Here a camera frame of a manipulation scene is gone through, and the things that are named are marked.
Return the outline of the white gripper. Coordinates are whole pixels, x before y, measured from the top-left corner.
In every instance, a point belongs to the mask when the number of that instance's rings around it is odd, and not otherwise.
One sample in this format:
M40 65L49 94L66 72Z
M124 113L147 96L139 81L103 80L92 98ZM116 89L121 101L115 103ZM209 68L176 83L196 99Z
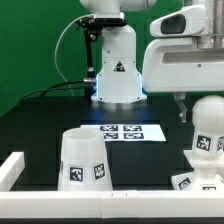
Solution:
M143 88L174 92L187 121L183 92L224 90L224 4L186 4L150 25L155 38L143 60Z

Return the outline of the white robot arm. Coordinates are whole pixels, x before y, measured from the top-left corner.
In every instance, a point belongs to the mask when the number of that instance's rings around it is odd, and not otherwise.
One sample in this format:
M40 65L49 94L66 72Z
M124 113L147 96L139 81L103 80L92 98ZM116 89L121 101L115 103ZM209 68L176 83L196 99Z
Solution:
M136 34L126 11L149 11L157 0L79 0L91 13L90 34L103 36L102 68L93 102L128 108L148 93L224 90L224 0L180 0L176 12L150 24L154 40L136 69Z

